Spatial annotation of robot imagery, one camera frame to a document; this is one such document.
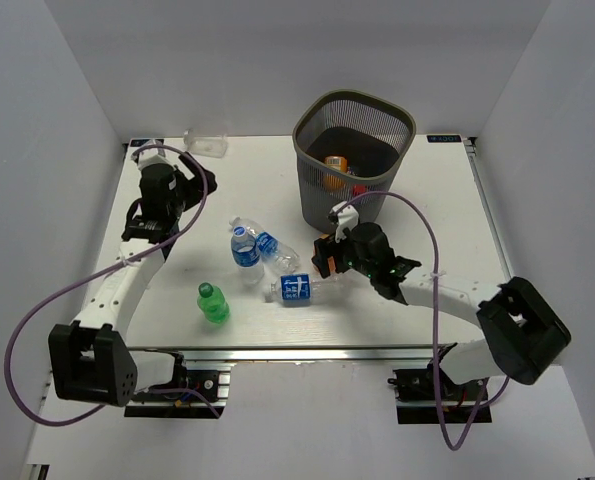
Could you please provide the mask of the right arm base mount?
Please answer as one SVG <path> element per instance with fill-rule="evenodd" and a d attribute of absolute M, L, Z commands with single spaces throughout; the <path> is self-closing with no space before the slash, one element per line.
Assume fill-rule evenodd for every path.
<path fill-rule="evenodd" d="M 439 418 L 434 398 L 433 371 L 428 366 L 430 348 L 386 348 L 383 359 L 391 364 L 392 373 L 387 384 L 395 396 L 399 425 L 438 425 Z M 483 381 L 469 381 L 453 386 L 444 382 L 440 398 L 445 423 L 464 426 L 469 419 Z"/>

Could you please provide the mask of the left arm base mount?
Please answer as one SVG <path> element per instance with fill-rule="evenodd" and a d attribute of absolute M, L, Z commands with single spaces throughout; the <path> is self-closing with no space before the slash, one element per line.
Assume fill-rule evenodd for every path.
<path fill-rule="evenodd" d="M 173 377 L 136 393 L 126 418 L 218 419 L 229 396 L 233 364 L 195 360 L 174 352 Z"/>

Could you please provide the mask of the blue label bottle front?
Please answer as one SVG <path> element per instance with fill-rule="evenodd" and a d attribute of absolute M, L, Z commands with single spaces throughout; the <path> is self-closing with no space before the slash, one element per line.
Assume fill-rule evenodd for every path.
<path fill-rule="evenodd" d="M 340 276 L 321 279 L 296 273 L 281 276 L 271 283 L 264 290 L 263 299 L 285 307 L 306 307 L 339 303 L 353 291 L 353 284 Z"/>

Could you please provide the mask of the red cap water bottle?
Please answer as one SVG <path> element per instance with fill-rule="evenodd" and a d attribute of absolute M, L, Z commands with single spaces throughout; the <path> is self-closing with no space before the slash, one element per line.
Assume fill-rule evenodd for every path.
<path fill-rule="evenodd" d="M 352 195 L 354 197 L 362 195 L 368 191 L 368 188 L 365 185 L 354 185 L 352 189 Z"/>

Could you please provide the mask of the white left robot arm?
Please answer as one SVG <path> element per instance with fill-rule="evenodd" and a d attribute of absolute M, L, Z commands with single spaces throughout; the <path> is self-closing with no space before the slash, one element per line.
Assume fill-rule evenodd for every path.
<path fill-rule="evenodd" d="M 192 162 L 192 177 L 161 157 L 141 168 L 140 195 L 130 205 L 121 236 L 117 271 L 105 275 L 93 298 L 68 325 L 48 336 L 57 396 L 123 407 L 156 388 L 176 399 L 188 387 L 177 353 L 135 351 L 124 337 L 143 294 L 164 265 L 179 233 L 179 219 L 217 188 L 212 172 Z"/>

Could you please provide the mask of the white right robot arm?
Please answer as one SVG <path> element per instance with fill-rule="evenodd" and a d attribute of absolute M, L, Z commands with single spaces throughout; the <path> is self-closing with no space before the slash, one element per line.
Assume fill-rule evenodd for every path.
<path fill-rule="evenodd" d="M 503 284 L 486 284 L 435 274 L 417 260 L 396 255 L 375 223 L 360 223 L 342 239 L 326 235 L 316 240 L 312 263 L 324 278 L 354 270 L 387 300 L 434 308 L 482 331 L 480 340 L 440 347 L 428 384 L 443 399 L 486 377 L 504 375 L 532 385 L 572 340 L 528 280 L 513 277 Z"/>

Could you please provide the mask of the green plastic bottle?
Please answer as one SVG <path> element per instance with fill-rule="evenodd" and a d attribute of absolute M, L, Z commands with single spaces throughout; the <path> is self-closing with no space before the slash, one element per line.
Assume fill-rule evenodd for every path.
<path fill-rule="evenodd" d="M 229 318 L 229 305 L 222 290 L 216 285 L 208 282 L 199 285 L 197 305 L 204 317 L 213 324 L 223 324 Z"/>

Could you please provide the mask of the orange juice bottle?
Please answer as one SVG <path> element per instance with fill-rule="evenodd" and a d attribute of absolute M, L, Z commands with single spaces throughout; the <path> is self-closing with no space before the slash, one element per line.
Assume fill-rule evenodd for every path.
<path fill-rule="evenodd" d="M 341 173 L 348 172 L 348 160 L 344 156 L 330 155 L 324 159 L 323 163 L 330 170 Z M 340 190 L 345 184 L 342 177 L 330 173 L 324 175 L 324 186 L 328 191 Z"/>
<path fill-rule="evenodd" d="M 335 248 L 330 245 L 324 245 L 319 248 L 319 257 L 321 265 L 319 271 L 322 278 L 328 278 L 337 273 Z"/>

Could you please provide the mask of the clear bottle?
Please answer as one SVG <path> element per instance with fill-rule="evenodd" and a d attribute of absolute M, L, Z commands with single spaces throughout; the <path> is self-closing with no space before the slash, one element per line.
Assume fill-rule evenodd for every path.
<path fill-rule="evenodd" d="M 183 135 L 185 149 L 193 156 L 224 158 L 228 150 L 226 135 L 211 136 L 193 129 L 187 129 Z"/>

